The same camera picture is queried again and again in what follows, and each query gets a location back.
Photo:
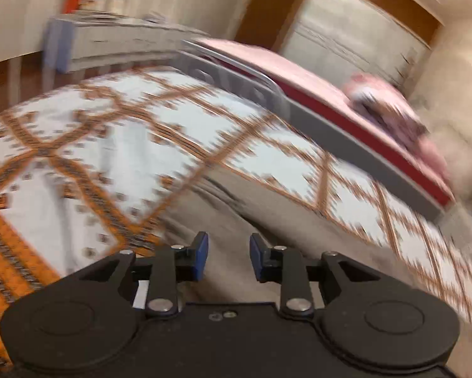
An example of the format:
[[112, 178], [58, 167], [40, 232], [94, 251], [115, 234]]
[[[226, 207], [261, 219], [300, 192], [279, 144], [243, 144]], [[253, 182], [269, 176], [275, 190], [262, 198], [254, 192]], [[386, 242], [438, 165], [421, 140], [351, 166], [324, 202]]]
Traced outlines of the grey-beige pants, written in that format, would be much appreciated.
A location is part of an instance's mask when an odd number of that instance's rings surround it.
[[320, 260], [320, 333], [356, 363], [407, 367], [450, 335], [448, 365], [472, 377], [472, 269], [438, 230], [378, 183], [368, 199], [332, 183], [330, 201], [306, 207], [265, 183], [223, 167], [198, 178], [161, 175], [159, 214], [166, 242], [210, 236], [205, 279], [190, 294], [206, 300], [278, 296], [250, 273], [250, 239]]

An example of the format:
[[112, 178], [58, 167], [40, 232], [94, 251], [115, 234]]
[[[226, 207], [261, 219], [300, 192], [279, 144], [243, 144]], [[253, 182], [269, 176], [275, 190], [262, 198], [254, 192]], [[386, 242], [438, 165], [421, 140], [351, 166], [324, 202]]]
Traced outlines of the white orange patterned bedspread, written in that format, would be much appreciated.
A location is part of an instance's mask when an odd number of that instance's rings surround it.
[[[0, 113], [0, 319], [128, 248], [210, 237], [190, 301], [276, 301], [248, 242], [337, 251], [450, 305], [470, 375], [472, 260], [368, 173], [265, 108], [170, 68], [90, 78]], [[0, 364], [9, 357], [0, 339]]]

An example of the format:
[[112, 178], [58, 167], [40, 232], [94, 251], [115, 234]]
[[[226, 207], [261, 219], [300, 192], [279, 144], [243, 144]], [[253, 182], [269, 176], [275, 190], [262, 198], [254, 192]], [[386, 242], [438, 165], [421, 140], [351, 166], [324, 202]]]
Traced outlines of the pink pillow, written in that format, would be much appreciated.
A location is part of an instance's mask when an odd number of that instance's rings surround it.
[[450, 181], [450, 174], [445, 158], [427, 135], [421, 135], [416, 142], [416, 159], [421, 160], [433, 170], [445, 183]]

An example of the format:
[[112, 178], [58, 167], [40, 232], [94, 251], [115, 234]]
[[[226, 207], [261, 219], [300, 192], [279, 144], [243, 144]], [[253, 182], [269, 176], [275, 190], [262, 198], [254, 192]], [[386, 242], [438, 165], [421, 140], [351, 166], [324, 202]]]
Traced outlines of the folded pink quilt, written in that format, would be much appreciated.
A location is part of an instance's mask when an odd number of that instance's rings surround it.
[[378, 76], [355, 74], [342, 91], [355, 112], [379, 126], [409, 151], [415, 150], [419, 139], [427, 133], [427, 128], [404, 96]]

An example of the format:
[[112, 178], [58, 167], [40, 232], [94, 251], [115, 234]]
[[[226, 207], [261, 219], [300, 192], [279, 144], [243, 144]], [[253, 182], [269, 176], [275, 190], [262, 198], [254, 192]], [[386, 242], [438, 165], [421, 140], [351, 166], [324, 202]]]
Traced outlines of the white sliding wardrobe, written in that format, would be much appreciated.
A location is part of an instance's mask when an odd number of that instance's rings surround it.
[[279, 53], [340, 88], [360, 72], [400, 86], [430, 48], [366, 0], [304, 0]]

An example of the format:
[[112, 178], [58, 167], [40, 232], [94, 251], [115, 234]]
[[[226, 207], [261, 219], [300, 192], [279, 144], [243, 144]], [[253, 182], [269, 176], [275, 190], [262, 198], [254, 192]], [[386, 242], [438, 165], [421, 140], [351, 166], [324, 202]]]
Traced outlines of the pink bed with grey frame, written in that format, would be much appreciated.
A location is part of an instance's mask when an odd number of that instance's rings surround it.
[[450, 188], [433, 170], [353, 112], [339, 89], [272, 51], [199, 38], [183, 41], [172, 64], [275, 113], [367, 172], [426, 219], [439, 220], [455, 204]]

